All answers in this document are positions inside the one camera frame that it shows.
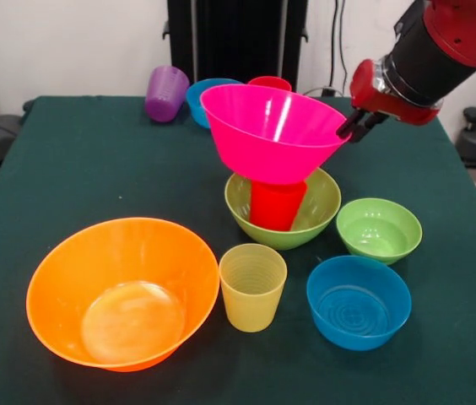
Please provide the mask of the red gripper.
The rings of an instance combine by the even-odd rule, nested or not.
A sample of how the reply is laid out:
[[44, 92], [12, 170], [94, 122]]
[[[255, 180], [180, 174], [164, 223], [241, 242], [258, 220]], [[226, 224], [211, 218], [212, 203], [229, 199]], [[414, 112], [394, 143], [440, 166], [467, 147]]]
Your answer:
[[358, 65], [349, 91], [351, 105], [356, 109], [337, 129], [336, 134], [340, 138], [349, 138], [350, 143], [361, 141], [369, 131], [382, 124], [389, 116], [401, 122], [422, 126], [433, 120], [442, 107], [442, 100], [427, 107], [406, 101], [389, 88], [388, 80], [382, 74], [381, 62], [371, 59], [366, 59]]

